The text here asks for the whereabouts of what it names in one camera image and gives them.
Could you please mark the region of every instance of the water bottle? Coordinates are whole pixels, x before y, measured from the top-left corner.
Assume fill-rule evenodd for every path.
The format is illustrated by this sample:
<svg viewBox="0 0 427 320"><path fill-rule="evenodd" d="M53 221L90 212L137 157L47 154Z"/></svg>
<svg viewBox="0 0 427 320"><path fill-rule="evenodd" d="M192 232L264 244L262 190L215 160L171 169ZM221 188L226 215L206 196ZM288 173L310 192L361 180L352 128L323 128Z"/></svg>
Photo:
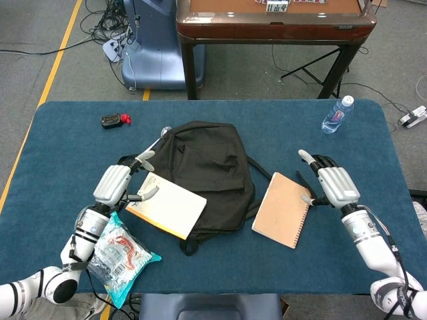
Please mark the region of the water bottle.
<svg viewBox="0 0 427 320"><path fill-rule="evenodd" d="M341 123L350 115L354 108L354 99L347 95L342 100L338 100L334 108L328 113L322 122L324 133L331 134L338 129Z"/></svg>

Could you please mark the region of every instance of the robotic arm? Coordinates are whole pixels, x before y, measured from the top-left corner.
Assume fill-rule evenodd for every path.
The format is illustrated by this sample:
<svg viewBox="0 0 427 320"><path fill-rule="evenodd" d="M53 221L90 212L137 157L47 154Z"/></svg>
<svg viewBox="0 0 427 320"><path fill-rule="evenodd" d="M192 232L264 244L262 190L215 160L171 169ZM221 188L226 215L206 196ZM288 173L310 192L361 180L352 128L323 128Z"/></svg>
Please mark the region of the robotic arm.
<svg viewBox="0 0 427 320"><path fill-rule="evenodd" d="M326 194L324 198L303 197L303 200L309 205L331 204L341 210L342 223L368 268L389 276L371 285L371 298L375 305L389 313L386 319L394 314L427 320L427 291L405 271L399 250L387 227L367 206L357 205L360 194L347 171L329 157L311 156L304 150L298 153L312 168ZM391 250L370 215L386 233Z"/></svg>
<svg viewBox="0 0 427 320"><path fill-rule="evenodd" d="M46 267L24 280L1 285L0 319L28 310L33 298L43 297L58 304L74 296L81 272L89 264L93 248L111 213L128 201L145 201L157 192L158 188L145 195L128 195L126 192L131 176L140 167L154 170L146 161L153 155L154 151L145 151L129 165L112 165L107 169L93 192L95 205L84 208L77 216L74 234L61 252L62 268Z"/></svg>

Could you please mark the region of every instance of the snack bag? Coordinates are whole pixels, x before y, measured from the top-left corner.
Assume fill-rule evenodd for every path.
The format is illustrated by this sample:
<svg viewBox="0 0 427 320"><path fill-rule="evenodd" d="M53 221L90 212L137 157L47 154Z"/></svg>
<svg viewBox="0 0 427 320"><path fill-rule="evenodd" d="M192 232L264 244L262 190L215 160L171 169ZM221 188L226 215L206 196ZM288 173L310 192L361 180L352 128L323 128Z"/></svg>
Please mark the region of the snack bag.
<svg viewBox="0 0 427 320"><path fill-rule="evenodd" d="M160 260L159 255L135 241L117 213L113 212L87 268L101 280L114 305L120 309L144 267Z"/></svg>

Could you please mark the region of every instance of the notebook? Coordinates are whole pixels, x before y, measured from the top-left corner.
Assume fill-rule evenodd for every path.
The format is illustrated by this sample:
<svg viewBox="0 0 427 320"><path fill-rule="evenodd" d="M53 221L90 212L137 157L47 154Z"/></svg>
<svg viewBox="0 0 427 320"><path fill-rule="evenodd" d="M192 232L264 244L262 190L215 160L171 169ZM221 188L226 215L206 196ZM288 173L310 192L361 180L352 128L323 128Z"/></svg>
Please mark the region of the notebook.
<svg viewBox="0 0 427 320"><path fill-rule="evenodd" d="M206 206L206 199L152 172L145 178L138 195L149 193L155 187L159 190L151 199L130 202L126 210L172 235L187 239Z"/></svg>
<svg viewBox="0 0 427 320"><path fill-rule="evenodd" d="M309 208L302 195L310 197L310 192L275 172L252 230L295 249Z"/></svg>

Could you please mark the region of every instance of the blue table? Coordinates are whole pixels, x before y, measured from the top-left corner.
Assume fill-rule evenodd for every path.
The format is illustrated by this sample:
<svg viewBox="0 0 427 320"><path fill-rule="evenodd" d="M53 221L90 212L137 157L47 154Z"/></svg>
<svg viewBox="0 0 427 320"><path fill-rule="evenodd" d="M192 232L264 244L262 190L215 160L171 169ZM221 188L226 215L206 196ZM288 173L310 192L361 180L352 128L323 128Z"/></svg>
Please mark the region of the blue table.
<svg viewBox="0 0 427 320"><path fill-rule="evenodd" d="M73 232L76 215L93 203L105 169L122 155L139 153L161 128L192 120L233 123L248 155L268 171L296 180L300 170L315 191L320 186L298 149L331 156L344 166L369 205L387 224L405 266L427 285L427 242L378 104L356 101L353 117L333 135L320 123L333 100L307 101L134 101L51 102L36 112L9 194L0 215L0 283L25 278L48 265ZM129 113L130 126L104 130L102 115ZM133 177L136 192L145 177ZM257 197L268 182L253 172ZM178 240L136 216L119 216L137 238L163 257L133 286L151 293L367 293L384 276L368 270L342 226L341 213L310 210L295 250L251 230L251 221L220 235L186 257ZM97 291L103 291L100 283ZM91 291L82 275L80 292Z"/></svg>

